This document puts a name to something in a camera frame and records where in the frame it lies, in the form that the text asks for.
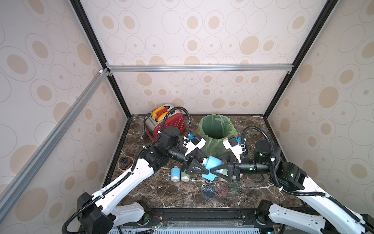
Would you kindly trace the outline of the clear green shavings tray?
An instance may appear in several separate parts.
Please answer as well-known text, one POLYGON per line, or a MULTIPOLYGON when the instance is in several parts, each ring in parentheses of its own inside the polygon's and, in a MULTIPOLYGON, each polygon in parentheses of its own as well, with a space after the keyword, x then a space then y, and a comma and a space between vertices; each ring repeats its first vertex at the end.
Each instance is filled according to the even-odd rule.
POLYGON ((240 181, 231 181, 229 183, 229 191, 234 193, 234 192, 241 192, 241 182, 240 181))

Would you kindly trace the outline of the clear pink shavings tray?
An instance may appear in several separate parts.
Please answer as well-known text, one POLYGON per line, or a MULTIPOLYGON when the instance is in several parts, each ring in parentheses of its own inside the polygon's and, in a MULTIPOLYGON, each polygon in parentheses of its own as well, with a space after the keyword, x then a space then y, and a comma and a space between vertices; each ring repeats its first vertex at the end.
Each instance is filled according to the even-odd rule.
POLYGON ((218 196, 226 195, 229 192, 227 183, 223 181, 216 183, 215 191, 218 196))

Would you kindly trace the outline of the sage green pencil sharpener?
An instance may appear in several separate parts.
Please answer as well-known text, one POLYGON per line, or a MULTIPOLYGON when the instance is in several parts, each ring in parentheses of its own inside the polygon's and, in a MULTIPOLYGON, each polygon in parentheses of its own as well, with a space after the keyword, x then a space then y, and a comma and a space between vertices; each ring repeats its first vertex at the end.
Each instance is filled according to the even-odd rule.
POLYGON ((180 179, 182 182, 189 182, 191 179, 191 176, 185 172, 181 172, 180 179))

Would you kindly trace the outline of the clear blue shavings tray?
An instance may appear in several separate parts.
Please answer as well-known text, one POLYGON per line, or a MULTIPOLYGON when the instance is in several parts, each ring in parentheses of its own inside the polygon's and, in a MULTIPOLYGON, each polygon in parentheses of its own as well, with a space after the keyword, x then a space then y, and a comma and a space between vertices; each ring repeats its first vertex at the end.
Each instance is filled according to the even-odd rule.
POLYGON ((212 200, 216 195, 216 190, 211 186, 205 186, 203 189, 203 195, 207 199, 212 200))

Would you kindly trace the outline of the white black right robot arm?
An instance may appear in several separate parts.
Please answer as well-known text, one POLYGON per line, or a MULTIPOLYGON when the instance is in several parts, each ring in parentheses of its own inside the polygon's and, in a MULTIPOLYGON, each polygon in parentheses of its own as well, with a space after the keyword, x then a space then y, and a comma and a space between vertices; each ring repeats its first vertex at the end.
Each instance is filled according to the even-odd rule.
POLYGON ((269 201, 261 201, 255 215, 259 223, 267 221, 287 225, 310 234, 365 234, 373 233, 374 219, 368 214, 358 214, 340 203, 322 189, 297 165, 281 160, 269 136, 257 126, 246 127, 240 138, 224 140, 226 149, 232 151, 238 162, 229 161, 210 169, 210 172, 227 181, 239 179, 240 174, 269 174, 269 180, 280 192, 295 196, 307 203, 318 214, 304 214, 283 208, 269 201), (254 158, 241 159, 247 153, 245 135, 256 130, 264 137, 254 150, 254 158))

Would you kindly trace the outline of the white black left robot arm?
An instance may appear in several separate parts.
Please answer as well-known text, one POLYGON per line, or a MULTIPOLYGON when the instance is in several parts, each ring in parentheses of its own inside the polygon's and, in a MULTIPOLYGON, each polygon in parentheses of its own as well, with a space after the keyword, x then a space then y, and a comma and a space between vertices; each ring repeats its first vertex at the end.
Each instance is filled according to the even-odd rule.
POLYGON ((143 146, 137 154, 131 168, 107 186, 92 195, 83 193, 78 199, 77 211, 62 226, 62 233, 68 234, 68 226, 77 219, 82 227, 82 234, 107 234, 115 226, 130 222, 138 222, 145 216, 145 208, 138 202, 122 208, 117 204, 138 184, 146 180, 169 160, 182 164, 185 173, 209 174, 209 170, 197 157, 206 140, 191 134, 180 136, 176 127, 167 127, 163 120, 158 137, 149 145, 143 146))

